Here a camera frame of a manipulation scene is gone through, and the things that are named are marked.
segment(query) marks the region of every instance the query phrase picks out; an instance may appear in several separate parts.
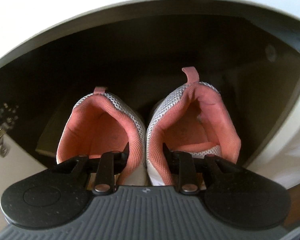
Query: shoe insole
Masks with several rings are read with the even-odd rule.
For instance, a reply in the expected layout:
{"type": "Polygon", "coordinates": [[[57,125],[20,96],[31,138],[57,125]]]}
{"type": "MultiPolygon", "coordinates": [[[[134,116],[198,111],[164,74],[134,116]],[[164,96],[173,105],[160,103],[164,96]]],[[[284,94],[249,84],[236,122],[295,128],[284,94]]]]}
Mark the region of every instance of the shoe insole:
{"type": "Polygon", "coordinates": [[[99,158],[105,152],[122,152],[129,139],[125,129],[108,113],[102,113],[92,119],[90,127],[82,141],[81,154],[96,155],[99,158]]]}
{"type": "Polygon", "coordinates": [[[164,142],[175,151],[182,146],[211,142],[209,139],[215,137],[213,133],[211,124],[202,116],[198,102],[194,102],[177,122],[165,130],[164,142]]]}

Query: black round pad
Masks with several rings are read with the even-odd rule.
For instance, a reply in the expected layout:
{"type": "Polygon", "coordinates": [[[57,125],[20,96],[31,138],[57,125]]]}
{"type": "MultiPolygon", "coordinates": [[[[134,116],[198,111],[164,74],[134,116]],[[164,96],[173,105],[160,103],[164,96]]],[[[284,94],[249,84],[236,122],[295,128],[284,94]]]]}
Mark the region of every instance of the black round pad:
{"type": "Polygon", "coordinates": [[[51,228],[77,217],[90,195],[72,174],[45,170],[8,187],[1,197],[1,208],[17,226],[51,228]]]}
{"type": "Polygon", "coordinates": [[[290,210],[290,196],[284,187],[243,168],[237,173],[219,173],[204,201],[213,215],[243,228],[277,226],[290,210]]]}

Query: metal latch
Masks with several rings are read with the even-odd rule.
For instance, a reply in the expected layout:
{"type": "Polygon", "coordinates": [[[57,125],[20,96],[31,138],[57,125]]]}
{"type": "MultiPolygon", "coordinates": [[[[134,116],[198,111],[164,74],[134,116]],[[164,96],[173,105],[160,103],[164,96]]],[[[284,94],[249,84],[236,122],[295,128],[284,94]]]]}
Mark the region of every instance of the metal latch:
{"type": "Polygon", "coordinates": [[[17,109],[19,106],[9,106],[7,103],[3,104],[3,107],[0,108],[0,156],[5,157],[10,148],[4,143],[3,136],[7,133],[8,130],[13,129],[15,121],[18,119],[16,115],[17,109]]]}

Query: white wall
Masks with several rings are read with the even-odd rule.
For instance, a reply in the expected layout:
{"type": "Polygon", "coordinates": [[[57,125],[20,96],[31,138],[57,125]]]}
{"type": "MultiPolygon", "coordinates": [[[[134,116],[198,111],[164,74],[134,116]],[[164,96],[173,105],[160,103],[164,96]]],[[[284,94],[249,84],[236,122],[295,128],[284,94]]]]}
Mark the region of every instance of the white wall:
{"type": "Polygon", "coordinates": [[[286,188],[300,183],[300,96],[280,129],[248,169],[286,188]]]}
{"type": "MultiPolygon", "coordinates": [[[[10,152],[5,158],[0,157],[0,197],[11,184],[43,171],[45,167],[26,153],[8,135],[4,141],[9,145],[10,152]]],[[[7,224],[0,208],[0,231],[7,224]]]]}

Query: white mesh upper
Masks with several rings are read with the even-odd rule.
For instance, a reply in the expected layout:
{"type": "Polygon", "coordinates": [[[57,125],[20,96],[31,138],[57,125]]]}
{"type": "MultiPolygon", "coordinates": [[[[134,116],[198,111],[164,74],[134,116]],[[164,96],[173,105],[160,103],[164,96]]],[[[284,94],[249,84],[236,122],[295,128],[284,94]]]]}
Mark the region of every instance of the white mesh upper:
{"type": "Polygon", "coordinates": [[[142,142],[142,152],[144,153],[146,127],[143,124],[143,122],[140,120],[138,115],[135,114],[129,106],[127,106],[120,98],[116,97],[115,95],[111,93],[103,93],[102,95],[108,98],[116,109],[118,109],[120,112],[125,113],[127,116],[130,117],[130,119],[133,120],[133,122],[135,123],[138,129],[140,141],[142,142]]]}
{"type": "Polygon", "coordinates": [[[182,98],[183,92],[189,85],[182,85],[181,87],[178,87],[176,90],[171,92],[158,106],[158,108],[154,111],[154,114],[152,116],[151,122],[148,126],[147,130],[147,143],[146,143],[146,152],[149,151],[149,143],[151,138],[151,133],[154,128],[154,126],[157,124],[157,122],[164,116],[164,114],[173,107],[176,103],[180,101],[182,98]]]}
{"type": "Polygon", "coordinates": [[[75,109],[78,105],[80,105],[87,97],[92,96],[92,95],[93,95],[93,93],[88,94],[88,95],[84,96],[83,98],[81,98],[78,102],[76,102],[76,104],[74,105],[73,109],[75,109]]]}
{"type": "Polygon", "coordinates": [[[201,158],[201,159],[203,159],[206,154],[214,154],[221,157],[221,147],[220,145],[216,145],[215,147],[212,147],[209,150],[199,152],[199,153],[190,153],[190,154],[194,158],[201,158]]]}
{"type": "Polygon", "coordinates": [[[217,92],[220,95],[219,91],[214,86],[212,86],[206,82],[199,82],[199,84],[202,84],[202,85],[212,88],[215,92],[217,92]]]}

